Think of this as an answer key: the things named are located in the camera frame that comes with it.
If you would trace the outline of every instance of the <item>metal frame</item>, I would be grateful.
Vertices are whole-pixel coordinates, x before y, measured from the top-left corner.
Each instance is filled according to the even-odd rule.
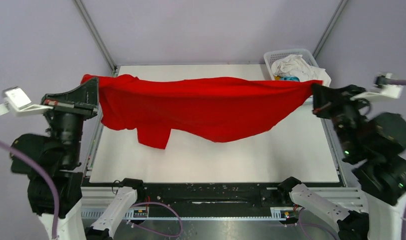
[[[349,210],[366,212],[367,202],[363,192],[355,187],[310,187],[314,193],[341,205]],[[99,218],[111,201],[115,198],[111,187],[82,187],[82,219]],[[124,220],[175,220],[170,216],[149,216],[134,217],[134,210],[144,210],[145,207],[134,207],[129,209],[124,216]],[[284,212],[292,211],[291,206],[269,207],[270,216],[241,216],[241,217],[181,217],[182,220],[189,221],[284,221],[281,217]]]
[[[117,77],[119,75],[120,67],[117,67],[113,70],[113,77]],[[83,176],[84,177],[91,177],[92,172],[92,164],[95,160],[95,154],[97,153],[98,145],[100,144],[101,134],[103,133],[103,124],[101,123],[101,119],[103,118],[103,111],[101,110],[101,106],[98,108],[97,113],[97,126],[94,128],[94,132],[92,133],[91,144],[88,148],[88,159],[85,162],[85,167],[83,169]]]
[[[340,142],[337,135],[335,134],[334,127],[331,120],[321,119],[323,129],[325,131],[325,136],[329,145],[329,150],[331,151],[332,158],[334,159],[335,169],[337,174],[343,181],[343,187],[348,186],[347,179],[344,173],[343,161],[344,154],[341,149]]]
[[[318,45],[315,48],[315,51],[313,51],[313,57],[315,59],[318,57],[323,46],[325,45],[325,42],[328,40],[329,34],[334,29],[335,24],[337,23],[338,19],[340,18],[341,14],[343,13],[343,10],[347,6],[348,2],[349,2],[349,0],[341,0],[340,3],[338,4],[338,7],[335,10],[334,14],[332,15],[332,18],[329,21],[328,26],[326,27],[325,31],[323,32],[321,39],[319,40]]]
[[[92,19],[89,16],[88,11],[86,10],[86,7],[83,4],[82,0],[73,0],[73,3],[75,4],[76,8],[78,9],[80,16],[84,20],[86,27],[88,28],[89,32],[91,33],[92,38],[95,41],[95,44],[100,49],[101,54],[103,55],[107,64],[109,65],[109,67],[111,68],[112,71],[115,71],[117,68],[116,63],[113,61],[113,58],[111,57],[109,51],[107,50],[106,45],[104,44],[100,34],[98,33],[97,29],[95,28],[95,25],[92,22]]]

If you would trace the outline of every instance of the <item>white laundry basket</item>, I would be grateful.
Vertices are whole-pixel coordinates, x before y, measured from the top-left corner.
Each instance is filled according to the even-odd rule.
[[[295,55],[303,55],[303,59],[307,62],[307,64],[314,66],[314,67],[319,67],[318,64],[315,61],[315,58],[313,57],[312,53],[309,52],[307,49],[303,48],[293,48],[293,49],[286,49],[286,50],[278,50],[278,51],[269,51],[263,55],[263,58],[265,59],[266,66],[269,71],[270,78],[272,80],[275,80],[273,77],[272,69],[271,66],[274,61],[283,59],[287,57],[290,54],[295,54]],[[312,96],[310,96],[304,104],[311,104],[313,101]]]

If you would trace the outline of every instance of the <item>gray wall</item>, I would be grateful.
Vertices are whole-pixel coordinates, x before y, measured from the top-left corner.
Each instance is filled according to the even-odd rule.
[[[8,87],[21,86],[39,102],[46,93],[75,88],[86,73],[110,70],[71,0],[0,0],[0,103]],[[93,124],[84,126],[85,150]],[[0,139],[11,144],[21,134],[43,134],[46,127],[42,116],[6,114],[0,116]],[[31,212],[27,177],[12,174],[10,166],[0,150],[0,240],[48,239]]]
[[[333,87],[369,88],[378,72],[406,79],[406,0],[350,1],[316,61]],[[406,120],[406,87],[400,99],[375,103],[370,116],[380,112],[400,113]]]

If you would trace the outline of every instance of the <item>red cloth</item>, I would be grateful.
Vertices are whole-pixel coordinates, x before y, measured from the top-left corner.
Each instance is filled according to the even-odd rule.
[[[91,79],[85,75],[82,82]],[[248,81],[234,77],[154,82],[131,75],[99,76],[102,123],[135,129],[138,141],[164,149],[170,130],[225,143],[270,130],[322,81]]]

